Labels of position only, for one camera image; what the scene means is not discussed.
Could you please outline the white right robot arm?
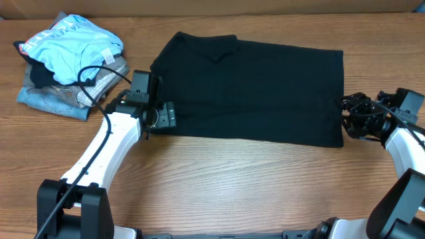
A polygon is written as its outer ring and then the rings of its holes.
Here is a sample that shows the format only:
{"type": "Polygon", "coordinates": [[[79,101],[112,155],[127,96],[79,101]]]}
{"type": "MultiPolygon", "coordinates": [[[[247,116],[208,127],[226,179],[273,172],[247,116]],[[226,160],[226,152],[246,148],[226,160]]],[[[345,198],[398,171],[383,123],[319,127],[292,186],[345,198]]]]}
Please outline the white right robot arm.
{"type": "Polygon", "coordinates": [[[397,182],[368,218],[330,218],[303,238],[423,238],[424,129],[416,126],[424,95],[399,88],[393,94],[379,92],[376,100],[364,93],[343,96],[343,127],[349,137],[378,141],[391,156],[397,182]]]}

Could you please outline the black t-shirt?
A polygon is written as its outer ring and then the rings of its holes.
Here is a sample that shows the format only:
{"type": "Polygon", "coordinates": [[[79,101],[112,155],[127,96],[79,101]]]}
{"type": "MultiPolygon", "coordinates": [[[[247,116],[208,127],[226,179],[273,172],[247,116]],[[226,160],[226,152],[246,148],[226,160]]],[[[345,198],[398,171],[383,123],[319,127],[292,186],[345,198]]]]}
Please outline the black t-shirt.
{"type": "Polygon", "coordinates": [[[342,147],[343,52],[178,32],[151,65],[167,135],[342,147]]]}

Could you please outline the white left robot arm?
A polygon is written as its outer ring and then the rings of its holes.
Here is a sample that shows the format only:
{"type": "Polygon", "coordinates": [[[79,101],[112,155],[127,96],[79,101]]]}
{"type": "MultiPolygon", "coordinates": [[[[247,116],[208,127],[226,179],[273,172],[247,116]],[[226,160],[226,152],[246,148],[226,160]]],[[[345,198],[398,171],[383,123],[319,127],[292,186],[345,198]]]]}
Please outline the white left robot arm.
{"type": "Polygon", "coordinates": [[[114,223],[108,191],[124,157],[144,133],[176,125],[173,102],[159,107],[113,100],[102,125],[75,165],[37,191],[37,238],[142,237],[140,229],[114,223]]]}

